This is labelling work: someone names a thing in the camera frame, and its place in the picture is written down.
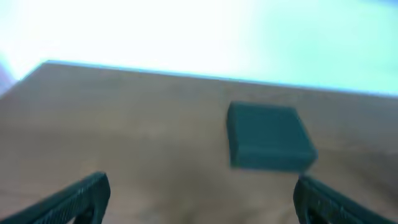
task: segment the green cube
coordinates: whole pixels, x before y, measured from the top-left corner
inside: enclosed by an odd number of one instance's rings
[[[227,130],[233,167],[302,173],[318,157],[294,108],[232,102]]]

